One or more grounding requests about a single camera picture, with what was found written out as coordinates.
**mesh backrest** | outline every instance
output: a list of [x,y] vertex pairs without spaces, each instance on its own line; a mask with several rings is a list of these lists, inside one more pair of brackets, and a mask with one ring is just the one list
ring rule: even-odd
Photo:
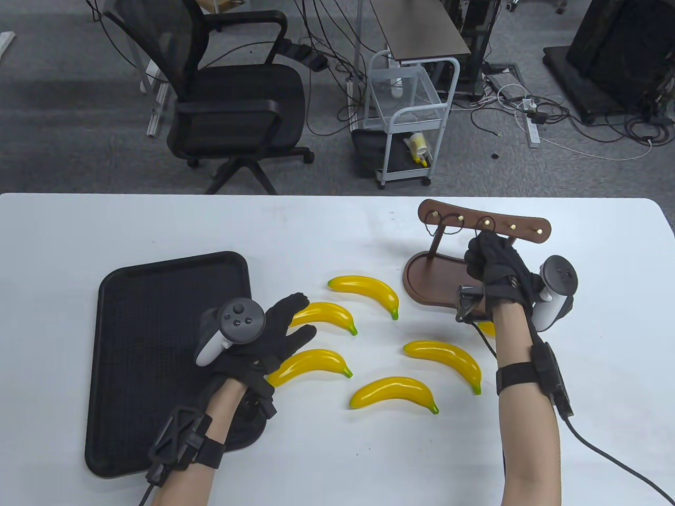
[[104,14],[157,64],[178,97],[185,97],[209,43],[197,2],[107,0]]

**human hand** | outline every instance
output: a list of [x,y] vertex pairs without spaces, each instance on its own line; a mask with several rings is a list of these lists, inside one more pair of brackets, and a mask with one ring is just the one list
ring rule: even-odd
[[540,276],[530,272],[508,239],[483,230],[469,241],[464,260],[467,274],[483,282],[488,316],[504,300],[522,304],[525,313],[532,314],[544,284]]
[[200,396],[202,403],[223,385],[227,378],[234,378],[253,390],[271,408],[274,388],[265,375],[275,372],[284,360],[290,358],[317,334],[317,328],[304,325],[286,335],[296,313],[309,305],[302,293],[295,293],[278,301],[265,313],[265,330],[258,339],[243,345],[233,345],[208,366],[213,380]]

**office chair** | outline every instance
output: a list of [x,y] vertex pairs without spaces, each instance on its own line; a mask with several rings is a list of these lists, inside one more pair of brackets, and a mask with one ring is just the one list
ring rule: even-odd
[[[206,194],[216,193],[247,167],[268,194],[276,195],[260,160],[302,156],[306,164],[314,161],[312,151],[296,147],[305,113],[300,74],[272,63],[280,48],[297,49],[284,39],[282,12],[204,15],[194,0],[107,0],[103,15],[145,51],[176,93],[167,137],[171,152],[192,168],[201,159],[227,159]],[[248,23],[280,27],[263,64],[198,69],[212,30]]]

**chair seat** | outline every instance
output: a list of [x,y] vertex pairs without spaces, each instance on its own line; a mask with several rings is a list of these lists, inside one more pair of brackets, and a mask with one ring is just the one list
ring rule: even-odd
[[[298,72],[286,65],[206,67],[192,81],[186,102],[267,99],[279,103],[281,126],[267,156],[297,145],[304,127],[304,89]],[[174,115],[171,132],[187,129],[182,146],[169,142],[177,156],[223,158],[254,155],[270,122],[269,113],[202,114],[187,120]]]

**banana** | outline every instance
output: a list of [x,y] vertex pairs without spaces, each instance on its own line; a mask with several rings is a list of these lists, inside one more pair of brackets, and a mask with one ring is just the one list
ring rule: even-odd
[[352,335],[358,334],[354,326],[354,317],[342,306],[331,302],[313,302],[293,317],[291,327],[305,325],[306,323],[325,322],[350,331]]
[[495,330],[495,324],[492,322],[479,323],[478,328],[482,330],[483,334],[485,334],[488,337],[495,337],[497,335],[497,331]]
[[434,360],[452,367],[468,381],[475,395],[481,394],[481,368],[463,349],[440,341],[413,341],[406,344],[403,351],[412,358]]
[[398,296],[388,285],[378,279],[365,276],[338,276],[328,281],[331,290],[342,293],[357,293],[377,300],[398,320]]
[[388,399],[411,401],[438,415],[438,407],[429,387],[416,379],[402,376],[383,378],[369,383],[352,396],[349,406],[353,410],[358,410]]
[[353,376],[341,355],[329,349],[308,349],[293,355],[281,364],[278,371],[267,377],[267,382],[277,388],[293,378],[313,370],[324,370],[344,374],[348,378]]

